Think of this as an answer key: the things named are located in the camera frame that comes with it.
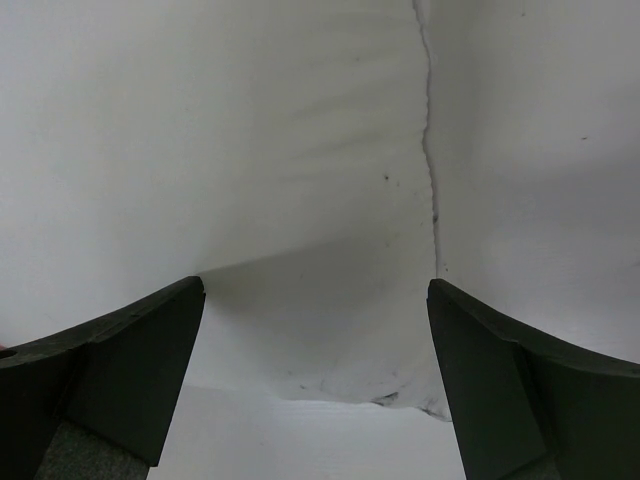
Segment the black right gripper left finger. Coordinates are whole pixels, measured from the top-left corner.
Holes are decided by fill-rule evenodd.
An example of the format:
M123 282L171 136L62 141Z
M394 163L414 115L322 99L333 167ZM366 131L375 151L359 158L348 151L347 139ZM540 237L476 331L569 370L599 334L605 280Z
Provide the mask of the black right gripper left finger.
M4 479L145 479L161 458L204 310L197 276L1 351Z

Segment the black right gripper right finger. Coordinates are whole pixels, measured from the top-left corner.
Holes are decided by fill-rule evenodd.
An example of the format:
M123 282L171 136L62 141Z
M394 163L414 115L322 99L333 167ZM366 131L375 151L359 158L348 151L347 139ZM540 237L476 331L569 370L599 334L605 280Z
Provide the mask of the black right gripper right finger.
M469 479L636 479L639 367L544 333L443 279L429 322Z

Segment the white pillow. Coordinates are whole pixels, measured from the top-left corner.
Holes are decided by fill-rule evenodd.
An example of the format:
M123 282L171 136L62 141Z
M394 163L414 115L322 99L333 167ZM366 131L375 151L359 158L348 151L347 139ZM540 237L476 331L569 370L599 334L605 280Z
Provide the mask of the white pillow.
M5 1L1 341L198 275L192 385L446 418L441 277L639 358L635 1Z

